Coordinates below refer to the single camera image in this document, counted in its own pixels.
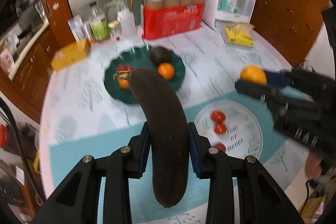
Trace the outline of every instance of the green bottle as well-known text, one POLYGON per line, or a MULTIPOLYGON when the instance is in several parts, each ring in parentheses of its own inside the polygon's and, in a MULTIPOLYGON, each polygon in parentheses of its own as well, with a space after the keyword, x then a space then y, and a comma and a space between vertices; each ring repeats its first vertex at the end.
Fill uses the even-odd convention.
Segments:
POLYGON ((110 29, 104 12, 97 7, 97 2, 91 2, 90 25, 96 41, 102 41, 110 37, 110 29))

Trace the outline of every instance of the teal placemat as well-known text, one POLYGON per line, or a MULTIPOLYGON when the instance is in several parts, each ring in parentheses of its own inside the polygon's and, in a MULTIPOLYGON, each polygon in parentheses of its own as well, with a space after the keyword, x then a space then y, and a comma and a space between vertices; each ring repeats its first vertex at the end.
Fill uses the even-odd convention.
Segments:
MULTIPOLYGON (((302 94, 291 89, 286 90, 287 94, 301 97, 302 94)), ((249 97, 232 92, 206 103, 202 103, 188 109, 185 114, 189 122, 193 122, 196 115, 208 104, 218 100, 231 100, 245 106, 250 110, 259 122, 263 134, 263 149, 259 161, 265 163, 286 141, 286 138, 273 130, 273 119, 266 108, 265 103, 252 100, 249 97)), ((100 158, 110 155, 116 149, 127 145, 132 136, 140 134, 143 124, 124 128, 117 131, 107 132, 92 138, 85 138, 78 141, 69 141, 50 147, 50 160, 54 186, 56 187, 68 172, 84 155, 92 155, 100 158)), ((188 186, 182 200, 172 208, 163 208, 155 199, 152 190, 152 160, 148 158, 146 172, 140 180, 130 179, 130 203, 133 223, 148 222, 157 219, 168 218, 181 214, 192 208, 198 207, 208 201, 209 180, 196 178, 191 162, 189 162, 188 186)), ((102 198, 100 195, 98 223, 102 223, 102 198)))

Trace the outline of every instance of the dark green plate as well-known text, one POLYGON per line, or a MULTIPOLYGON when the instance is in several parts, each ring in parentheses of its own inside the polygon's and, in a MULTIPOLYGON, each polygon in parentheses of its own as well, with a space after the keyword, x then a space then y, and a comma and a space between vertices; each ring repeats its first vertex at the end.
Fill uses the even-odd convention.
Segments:
MULTIPOLYGON (((157 66, 155 66, 149 59, 149 53, 151 48, 152 47, 150 46, 144 46, 141 48, 135 47, 129 52, 123 52, 117 59, 112 60, 110 66, 105 71, 104 77, 105 89, 112 98, 120 100, 126 104, 138 103, 138 101, 133 96, 131 90, 124 90, 119 86, 118 81, 113 81, 113 75, 116 73, 118 65, 122 63, 135 69, 147 67, 157 70, 157 66)), ((178 57, 174 52, 172 52, 169 63, 171 63, 175 69, 174 78, 172 78, 172 80, 169 80, 169 83, 172 86, 173 90, 177 91, 181 87, 185 76, 185 66, 182 59, 178 57)))

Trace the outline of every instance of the person's hand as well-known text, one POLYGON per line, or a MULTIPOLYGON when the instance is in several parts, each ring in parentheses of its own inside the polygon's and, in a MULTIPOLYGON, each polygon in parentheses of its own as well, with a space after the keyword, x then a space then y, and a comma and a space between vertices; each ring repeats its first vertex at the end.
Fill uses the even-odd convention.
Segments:
POLYGON ((309 151, 308 158, 306 160, 306 165, 304 167, 304 172, 309 180, 313 178, 317 178, 322 173, 322 167, 320 163, 322 161, 322 157, 315 154, 312 151, 309 151))

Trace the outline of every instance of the pink table edge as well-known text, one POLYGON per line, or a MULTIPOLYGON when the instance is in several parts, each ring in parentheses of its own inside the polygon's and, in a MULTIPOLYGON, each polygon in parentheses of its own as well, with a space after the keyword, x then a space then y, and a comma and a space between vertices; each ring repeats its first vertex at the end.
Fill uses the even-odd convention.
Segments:
MULTIPOLYGON (((287 70, 291 70, 292 66, 287 60, 260 34, 255 31, 251 31, 251 37, 260 42, 287 70)), ((50 130, 50 96, 49 91, 53 89, 57 82, 58 73, 54 72, 52 78, 49 81, 48 88, 44 97, 41 120, 40 120, 40 134, 39 134, 39 155, 40 155, 40 167, 41 167, 41 179, 43 189, 46 197, 48 198, 54 191, 53 176, 51 173, 51 164, 49 156, 49 142, 48 133, 50 130)))

